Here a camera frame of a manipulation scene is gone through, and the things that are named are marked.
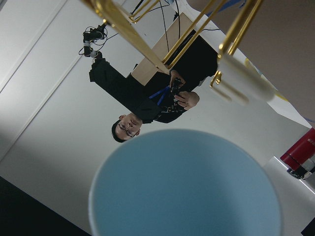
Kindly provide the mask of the wooden board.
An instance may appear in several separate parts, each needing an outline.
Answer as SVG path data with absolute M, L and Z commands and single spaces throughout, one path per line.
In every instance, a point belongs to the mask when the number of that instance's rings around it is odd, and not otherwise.
M 159 59 L 164 59 L 169 50 L 173 48 L 178 38 L 184 34 L 189 28 L 192 21 L 185 13 L 180 14 L 180 19 L 176 19 L 171 26 L 166 30 L 166 33 L 157 41 L 152 50 Z M 151 78 L 159 70 L 147 59 L 144 58 L 131 72 L 131 76 L 142 85 L 146 85 Z

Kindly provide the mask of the light blue plastic cup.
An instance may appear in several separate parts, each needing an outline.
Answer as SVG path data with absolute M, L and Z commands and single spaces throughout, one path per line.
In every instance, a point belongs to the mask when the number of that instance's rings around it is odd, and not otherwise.
M 280 236 L 282 213 L 262 167 L 219 136 L 144 134 L 117 148 L 89 193 L 94 236 Z

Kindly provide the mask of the standing person in black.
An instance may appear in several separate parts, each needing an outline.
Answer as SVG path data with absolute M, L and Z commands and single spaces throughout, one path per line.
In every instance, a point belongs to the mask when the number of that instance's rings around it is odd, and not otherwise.
M 156 72 L 146 85 L 132 75 L 124 77 L 106 59 L 96 59 L 89 72 L 95 82 L 123 104 L 130 113 L 112 125 L 113 139 L 123 143 L 140 134 L 143 124 L 170 123 L 197 105 L 193 90 L 217 71 L 217 52 L 198 36 L 170 72 Z

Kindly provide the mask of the red cylindrical bottle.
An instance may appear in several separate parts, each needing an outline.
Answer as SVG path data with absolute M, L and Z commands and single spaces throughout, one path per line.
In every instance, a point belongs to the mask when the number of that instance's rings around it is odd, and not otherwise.
M 300 174 L 304 174 L 308 169 L 303 164 L 309 165 L 311 169 L 315 166 L 311 158 L 315 154 L 315 129 L 311 128 L 292 147 L 290 147 L 281 157 L 290 169 Z

